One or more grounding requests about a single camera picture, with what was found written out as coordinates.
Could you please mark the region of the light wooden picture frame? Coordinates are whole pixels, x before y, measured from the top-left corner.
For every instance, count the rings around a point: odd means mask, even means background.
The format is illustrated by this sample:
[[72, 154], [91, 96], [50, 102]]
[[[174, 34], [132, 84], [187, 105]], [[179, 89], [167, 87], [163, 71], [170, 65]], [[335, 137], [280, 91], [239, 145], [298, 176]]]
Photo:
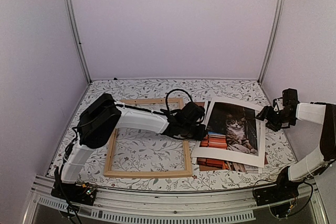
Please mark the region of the light wooden picture frame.
[[[127, 105], [135, 104], [164, 104], [164, 99], [135, 99], [135, 100], [120, 100]], [[168, 98], [168, 103], [178, 103], [178, 107], [181, 109], [184, 106], [183, 98]], [[184, 156], [184, 170], [173, 170], [173, 171], [163, 171], [163, 172], [125, 172], [112, 170], [112, 161], [115, 148], [115, 141], [117, 139], [118, 130], [114, 129], [109, 141], [108, 150], [106, 156], [106, 162], [104, 166], [103, 175], [105, 177], [112, 178], [181, 178], [181, 177], [191, 177], [192, 176], [192, 163], [190, 157], [189, 143], [187, 140], [183, 141], [183, 156]]]

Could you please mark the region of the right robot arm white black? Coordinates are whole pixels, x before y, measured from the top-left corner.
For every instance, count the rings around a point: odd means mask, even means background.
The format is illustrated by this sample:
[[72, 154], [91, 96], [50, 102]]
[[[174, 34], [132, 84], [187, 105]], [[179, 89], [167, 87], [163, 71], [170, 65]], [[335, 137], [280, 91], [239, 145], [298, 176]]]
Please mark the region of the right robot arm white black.
[[307, 136], [309, 144], [316, 144], [309, 154], [279, 173], [277, 185], [271, 190], [271, 196], [276, 201], [282, 201], [291, 194], [291, 185], [321, 175], [335, 162], [335, 104], [300, 102], [297, 90], [289, 88], [283, 90], [272, 105], [265, 106], [256, 119], [266, 121], [266, 127], [274, 132], [299, 124], [307, 130], [307, 133], [303, 130], [295, 133], [295, 136], [303, 134], [299, 143], [302, 144], [303, 137]]

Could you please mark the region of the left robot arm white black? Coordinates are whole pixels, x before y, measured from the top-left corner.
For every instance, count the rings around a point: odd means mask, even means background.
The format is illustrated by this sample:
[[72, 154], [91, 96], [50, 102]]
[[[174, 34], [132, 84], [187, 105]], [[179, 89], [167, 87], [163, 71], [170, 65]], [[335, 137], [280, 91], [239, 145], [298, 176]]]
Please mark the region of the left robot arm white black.
[[165, 108], [155, 111], [116, 101], [108, 93], [102, 94], [80, 115], [72, 128], [75, 135], [66, 146], [62, 164], [55, 169], [57, 190], [67, 200], [78, 195], [77, 176], [94, 150], [105, 146], [115, 129], [144, 130], [171, 137], [175, 140], [200, 141], [207, 135], [205, 109], [190, 101], [181, 109]]

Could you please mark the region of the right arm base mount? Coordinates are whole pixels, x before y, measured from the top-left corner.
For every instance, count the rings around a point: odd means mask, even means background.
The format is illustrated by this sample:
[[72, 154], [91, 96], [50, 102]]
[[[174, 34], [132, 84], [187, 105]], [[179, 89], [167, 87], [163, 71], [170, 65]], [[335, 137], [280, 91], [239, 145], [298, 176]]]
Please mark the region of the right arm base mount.
[[[271, 186], [257, 188], [260, 182], [271, 183]], [[293, 182], [288, 174], [280, 173], [275, 182], [260, 179], [252, 188], [252, 195], [257, 206], [274, 204], [284, 200], [294, 199], [299, 196], [298, 187], [302, 182]]]

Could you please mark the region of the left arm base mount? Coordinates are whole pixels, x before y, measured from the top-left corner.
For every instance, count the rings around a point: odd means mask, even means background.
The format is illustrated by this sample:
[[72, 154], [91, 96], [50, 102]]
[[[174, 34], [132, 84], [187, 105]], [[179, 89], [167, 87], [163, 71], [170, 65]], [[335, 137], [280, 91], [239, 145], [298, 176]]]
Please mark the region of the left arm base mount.
[[89, 183], [78, 185], [76, 183], [55, 182], [51, 195], [69, 202], [93, 206], [97, 195], [97, 188]]

